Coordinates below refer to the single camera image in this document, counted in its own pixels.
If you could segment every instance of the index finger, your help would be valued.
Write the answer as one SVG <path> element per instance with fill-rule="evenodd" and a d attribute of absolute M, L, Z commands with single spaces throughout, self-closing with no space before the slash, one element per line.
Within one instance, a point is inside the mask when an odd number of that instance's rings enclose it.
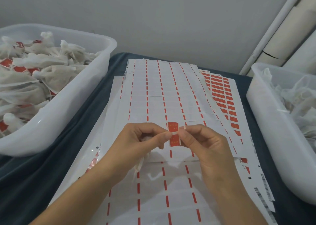
<path fill-rule="evenodd" d="M 134 123 L 134 131 L 139 137 L 142 134 L 151 134 L 152 136 L 155 136 L 166 132 L 167 130 L 155 123 Z"/>
<path fill-rule="evenodd" d="M 223 135 L 202 124 L 185 126 L 185 130 L 192 135 L 201 135 L 206 139 L 221 138 Z"/>

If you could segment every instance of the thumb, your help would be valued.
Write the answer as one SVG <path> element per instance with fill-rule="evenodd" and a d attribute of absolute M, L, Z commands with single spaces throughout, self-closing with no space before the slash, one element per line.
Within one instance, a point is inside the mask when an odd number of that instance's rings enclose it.
<path fill-rule="evenodd" d="M 164 143 L 167 142 L 169 139 L 171 139 L 171 136 L 172 136 L 172 133 L 168 131 L 157 134 L 151 139 L 141 142 L 142 147 L 146 147 L 146 150 L 150 152 L 156 147 L 163 147 Z"/>
<path fill-rule="evenodd" d="M 198 157 L 205 152 L 205 148 L 187 131 L 184 129 L 178 130 L 178 135 L 184 144 L 192 150 Z"/>

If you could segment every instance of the hand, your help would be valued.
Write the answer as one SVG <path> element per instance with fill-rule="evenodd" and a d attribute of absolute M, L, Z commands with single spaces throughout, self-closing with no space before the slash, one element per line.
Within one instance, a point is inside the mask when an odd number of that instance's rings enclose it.
<path fill-rule="evenodd" d="M 145 136 L 153 138 L 141 142 Z M 128 123 L 97 165 L 102 164 L 110 173 L 112 186 L 114 186 L 126 176 L 140 158 L 156 147 L 163 149 L 164 143 L 171 136 L 171 132 L 155 123 Z"/>
<path fill-rule="evenodd" d="M 235 167 L 227 139 L 204 125 L 180 127 L 180 139 L 200 159 L 204 183 L 212 194 L 243 184 Z"/>

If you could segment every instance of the person's left hand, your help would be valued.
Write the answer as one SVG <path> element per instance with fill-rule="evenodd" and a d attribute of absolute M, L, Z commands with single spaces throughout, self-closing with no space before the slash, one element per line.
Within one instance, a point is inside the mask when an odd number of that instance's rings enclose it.
<path fill-rule="evenodd" d="M 141 142 L 145 136 L 151 139 Z M 103 166 L 110 173 L 112 186 L 120 182 L 127 172 L 138 163 L 139 159 L 159 147 L 172 136 L 155 123 L 128 123 L 97 165 Z"/>

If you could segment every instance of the person's right hand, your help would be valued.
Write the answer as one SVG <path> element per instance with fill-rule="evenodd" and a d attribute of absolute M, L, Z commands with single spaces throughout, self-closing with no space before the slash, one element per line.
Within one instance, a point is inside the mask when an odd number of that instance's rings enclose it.
<path fill-rule="evenodd" d="M 244 190 L 227 139 L 204 125 L 180 127 L 180 139 L 200 159 L 204 183 L 212 194 Z"/>

